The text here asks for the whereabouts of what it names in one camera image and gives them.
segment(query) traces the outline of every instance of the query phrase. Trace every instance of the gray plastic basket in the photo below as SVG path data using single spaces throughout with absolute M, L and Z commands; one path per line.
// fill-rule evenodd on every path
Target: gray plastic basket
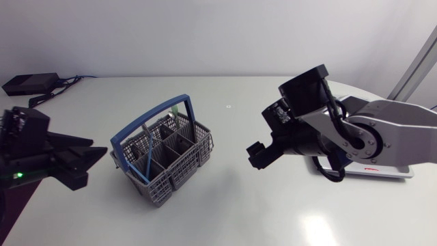
M 166 115 L 149 127 L 144 125 L 151 115 L 181 100 L 185 101 L 190 117 L 179 113 L 173 119 Z M 126 139 L 140 126 L 143 127 L 140 133 Z M 150 173 L 147 177 L 151 135 Z M 111 143 L 114 147 L 111 156 L 117 167 L 123 169 L 141 195 L 157 206 L 167 201 L 172 190 L 179 189 L 209 159 L 213 147 L 210 131 L 195 121 L 187 95 L 173 98 L 148 111 L 116 134 Z
M 164 147 L 170 148 L 180 157 L 167 168 L 171 184 L 175 190 L 179 189 L 197 170 L 198 149 L 196 145 L 176 131 L 172 136 L 163 141 Z
M 210 130 L 204 125 L 194 122 L 185 125 L 178 132 L 196 144 L 199 156 L 198 164 L 201 167 L 210 158 L 210 153 L 214 147 Z
M 111 156 L 115 163 L 118 163 L 114 151 Z M 147 155 L 140 157 L 133 165 L 144 175 L 145 166 L 147 164 Z M 151 201 L 157 207 L 163 205 L 172 194 L 172 186 L 169 181 L 168 173 L 165 168 L 157 164 L 156 161 L 151 160 L 150 163 L 150 183 L 145 182 L 138 176 L 136 172 L 129 170 L 125 173 L 129 180 L 133 183 L 137 191 L 146 199 Z

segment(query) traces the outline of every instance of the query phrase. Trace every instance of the black device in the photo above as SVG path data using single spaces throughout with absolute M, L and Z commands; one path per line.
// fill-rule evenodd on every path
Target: black device
M 49 121 L 47 115 L 24 107 L 14 107 L 3 114 L 0 125 L 0 221 L 5 216 L 5 209 L 11 208 L 6 205 L 6 199 L 20 199 L 18 194 L 10 192 L 20 190 L 15 187 L 38 185 L 38 181 L 52 176 L 73 191 L 80 189 L 87 185 L 87 170 L 107 152 L 105 147 L 91 147 L 91 139 L 49 132 Z M 26 190 L 21 191 L 22 196 L 33 193 L 23 191 Z M 19 212 L 11 217 L 8 213 L 10 226 L 13 223 L 9 220 L 15 221 L 18 215 Z
M 56 88 L 57 73 L 24 74 L 15 76 L 2 86 L 8 96 L 49 94 Z

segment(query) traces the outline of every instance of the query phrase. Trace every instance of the metal frame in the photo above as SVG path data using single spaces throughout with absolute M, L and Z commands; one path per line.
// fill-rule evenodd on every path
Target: metal frame
M 437 62 L 437 26 L 387 99 L 406 102 Z

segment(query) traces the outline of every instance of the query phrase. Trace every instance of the robotic arm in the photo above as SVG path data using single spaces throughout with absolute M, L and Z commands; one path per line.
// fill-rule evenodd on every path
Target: robotic arm
M 262 112 L 272 129 L 272 144 L 247 148 L 258 169 L 283 154 L 327 156 L 341 181 L 352 161 L 371 165 L 407 166 L 437 163 L 437 113 L 421 106 L 391 100 L 372 102 L 346 96 L 334 98 L 324 65 L 279 87 L 282 98 Z

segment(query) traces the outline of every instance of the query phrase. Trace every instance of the white wall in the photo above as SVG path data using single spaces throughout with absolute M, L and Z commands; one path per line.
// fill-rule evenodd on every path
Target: white wall
M 0 83 L 36 72 L 293 76 L 325 63 L 330 80 L 385 97 L 436 12 L 435 0 L 2 0 Z

